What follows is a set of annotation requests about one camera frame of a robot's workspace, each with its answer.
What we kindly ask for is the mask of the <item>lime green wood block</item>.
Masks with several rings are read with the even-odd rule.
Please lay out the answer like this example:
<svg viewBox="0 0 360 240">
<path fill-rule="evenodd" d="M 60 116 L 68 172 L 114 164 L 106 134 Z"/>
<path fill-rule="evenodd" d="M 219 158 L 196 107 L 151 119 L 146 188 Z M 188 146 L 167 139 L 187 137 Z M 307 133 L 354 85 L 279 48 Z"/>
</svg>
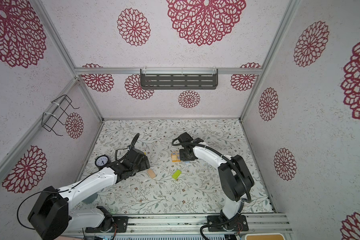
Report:
<svg viewBox="0 0 360 240">
<path fill-rule="evenodd" d="M 173 175 L 172 175 L 172 178 L 174 179 L 174 180 L 177 180 L 178 178 L 179 178 L 179 176 L 181 175 L 181 170 L 176 170 L 174 173 L 173 173 Z"/>
</svg>

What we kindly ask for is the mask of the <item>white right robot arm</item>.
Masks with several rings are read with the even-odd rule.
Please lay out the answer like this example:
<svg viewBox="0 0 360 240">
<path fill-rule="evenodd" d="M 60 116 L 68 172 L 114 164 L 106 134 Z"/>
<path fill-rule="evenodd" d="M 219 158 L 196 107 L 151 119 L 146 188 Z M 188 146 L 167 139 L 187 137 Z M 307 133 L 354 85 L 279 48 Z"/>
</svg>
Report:
<svg viewBox="0 0 360 240">
<path fill-rule="evenodd" d="M 192 138 L 183 133 L 171 142 L 181 146 L 180 160 L 189 162 L 203 160 L 218 171 L 220 183 L 226 195 L 221 215 L 225 220 L 235 218 L 241 213 L 244 203 L 251 203 L 251 188 L 255 185 L 245 160 L 240 155 L 229 156 L 210 147 L 200 138 Z"/>
</svg>

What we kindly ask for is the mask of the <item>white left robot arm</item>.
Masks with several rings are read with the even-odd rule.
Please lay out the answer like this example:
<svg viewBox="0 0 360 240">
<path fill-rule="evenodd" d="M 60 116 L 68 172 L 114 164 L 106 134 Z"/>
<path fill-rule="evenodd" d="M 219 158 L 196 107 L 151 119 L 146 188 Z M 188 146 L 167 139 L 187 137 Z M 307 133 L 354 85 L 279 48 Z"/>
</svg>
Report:
<svg viewBox="0 0 360 240">
<path fill-rule="evenodd" d="M 120 161 L 112 162 L 107 156 L 100 156 L 95 165 L 98 171 L 83 180 L 57 189 L 50 186 L 40 193 L 28 221 L 43 240 L 54 240 L 67 231 L 78 229 L 112 230 L 114 219 L 105 207 L 73 208 L 100 190 L 150 168 L 148 157 L 135 148 L 129 149 Z"/>
</svg>

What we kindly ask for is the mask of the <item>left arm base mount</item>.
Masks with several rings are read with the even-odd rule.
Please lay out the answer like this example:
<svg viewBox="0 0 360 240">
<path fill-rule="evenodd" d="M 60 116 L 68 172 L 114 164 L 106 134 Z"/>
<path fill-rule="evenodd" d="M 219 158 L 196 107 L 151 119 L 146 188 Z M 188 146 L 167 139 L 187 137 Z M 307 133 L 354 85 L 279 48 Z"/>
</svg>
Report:
<svg viewBox="0 0 360 240">
<path fill-rule="evenodd" d="M 115 217 L 103 206 L 98 206 L 96 209 L 100 210 L 105 218 L 98 227 L 86 228 L 85 233 L 125 233 L 127 231 L 129 217 Z"/>
</svg>

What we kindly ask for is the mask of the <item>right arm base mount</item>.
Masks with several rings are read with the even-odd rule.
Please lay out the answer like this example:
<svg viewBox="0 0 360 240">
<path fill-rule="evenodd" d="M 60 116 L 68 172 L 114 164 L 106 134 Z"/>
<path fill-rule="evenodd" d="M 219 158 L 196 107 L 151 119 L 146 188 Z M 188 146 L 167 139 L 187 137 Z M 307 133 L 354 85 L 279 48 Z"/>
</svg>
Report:
<svg viewBox="0 0 360 240">
<path fill-rule="evenodd" d="M 231 219 L 226 218 L 223 213 L 209 215 L 207 225 L 209 232 L 246 232 L 249 230 L 247 219 L 242 214 L 236 214 Z"/>
</svg>

